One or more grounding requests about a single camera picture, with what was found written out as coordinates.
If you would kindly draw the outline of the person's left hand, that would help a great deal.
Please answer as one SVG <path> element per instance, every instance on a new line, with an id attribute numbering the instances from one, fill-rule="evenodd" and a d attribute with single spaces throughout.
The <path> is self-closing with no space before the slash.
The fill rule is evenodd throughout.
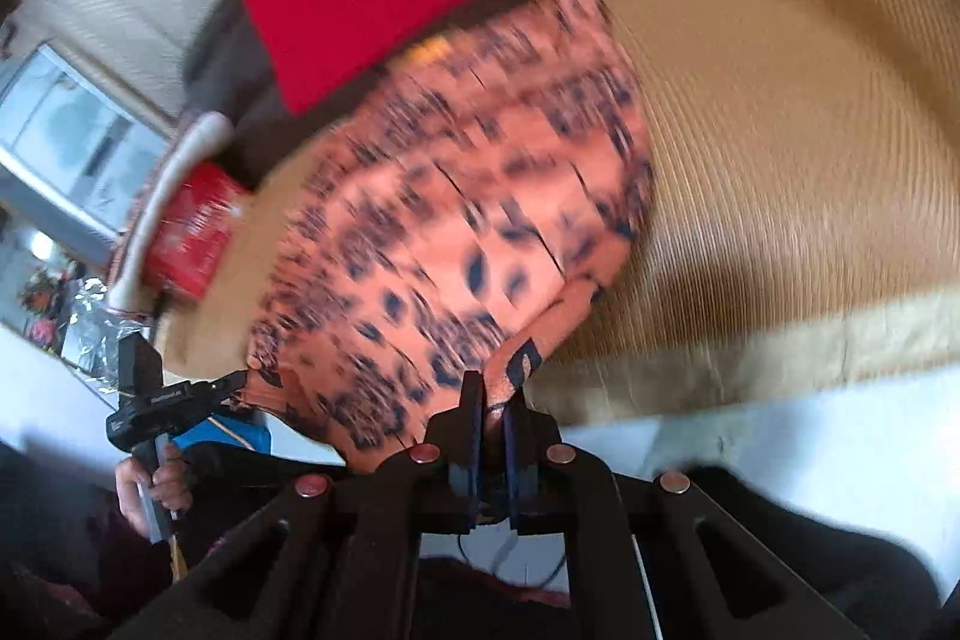
<path id="1" fill-rule="evenodd" d="M 153 473 L 135 456 L 122 459 L 114 471 L 119 510 L 141 537 L 149 536 L 145 500 L 158 502 L 171 513 L 187 512 L 192 507 L 190 473 L 181 450 L 169 442 L 164 445 L 163 456 L 163 463 Z"/>

